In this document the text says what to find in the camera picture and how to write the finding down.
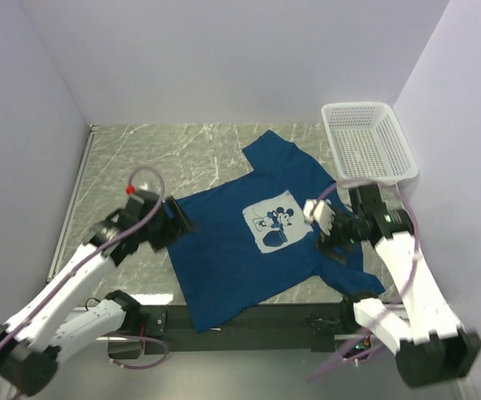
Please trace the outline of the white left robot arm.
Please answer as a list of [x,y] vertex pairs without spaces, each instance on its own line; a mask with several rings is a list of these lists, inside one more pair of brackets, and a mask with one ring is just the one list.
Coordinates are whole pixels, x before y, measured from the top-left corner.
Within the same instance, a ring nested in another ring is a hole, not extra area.
[[141,244],[157,252],[195,229],[173,197],[143,189],[131,194],[124,207],[90,228],[67,265],[25,308],[0,323],[0,378],[31,397],[97,338],[142,333],[141,305],[121,290],[76,318],[69,314]]

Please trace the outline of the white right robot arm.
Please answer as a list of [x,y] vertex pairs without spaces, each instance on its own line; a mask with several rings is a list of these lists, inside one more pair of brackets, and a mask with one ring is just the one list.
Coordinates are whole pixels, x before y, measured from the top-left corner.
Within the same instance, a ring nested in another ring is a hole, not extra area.
[[410,388],[463,379],[481,352],[481,338],[463,326],[441,293],[410,207],[388,208],[379,187],[375,181],[352,182],[351,213],[329,204],[334,185],[303,206],[305,221],[320,229],[317,248],[324,255],[340,260],[338,249],[349,252],[364,242],[372,246],[407,314],[401,318],[372,292],[356,292],[343,297],[338,324],[361,338],[374,335],[395,356],[398,373]]

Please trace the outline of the blue t shirt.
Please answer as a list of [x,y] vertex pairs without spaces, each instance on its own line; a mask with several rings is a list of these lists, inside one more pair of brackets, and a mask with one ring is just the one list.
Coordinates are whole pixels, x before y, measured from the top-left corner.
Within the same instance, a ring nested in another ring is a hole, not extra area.
[[313,157],[272,131],[243,154],[251,173],[178,202],[198,229],[168,254],[195,330],[216,328],[312,276],[340,293],[383,292],[364,271],[360,246],[346,263],[315,247],[319,230],[304,221],[303,205],[333,179]]

